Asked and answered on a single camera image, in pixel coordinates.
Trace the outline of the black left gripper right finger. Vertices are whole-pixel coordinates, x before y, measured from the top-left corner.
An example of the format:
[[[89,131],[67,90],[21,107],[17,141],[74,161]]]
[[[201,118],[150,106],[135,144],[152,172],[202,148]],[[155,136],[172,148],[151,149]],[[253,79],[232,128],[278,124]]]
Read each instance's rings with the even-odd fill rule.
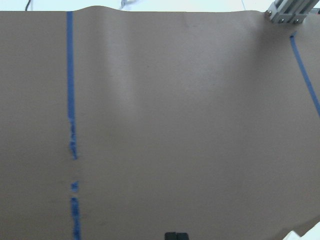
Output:
[[[176,239],[177,240],[189,240],[189,235],[186,232],[177,232]]]

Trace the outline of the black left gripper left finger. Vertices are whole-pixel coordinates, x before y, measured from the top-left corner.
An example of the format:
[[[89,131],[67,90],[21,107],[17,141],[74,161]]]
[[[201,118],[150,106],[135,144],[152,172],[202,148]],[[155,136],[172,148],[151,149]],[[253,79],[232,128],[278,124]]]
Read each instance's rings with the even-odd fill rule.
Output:
[[[177,240],[176,232],[166,232],[164,234],[164,240]]]

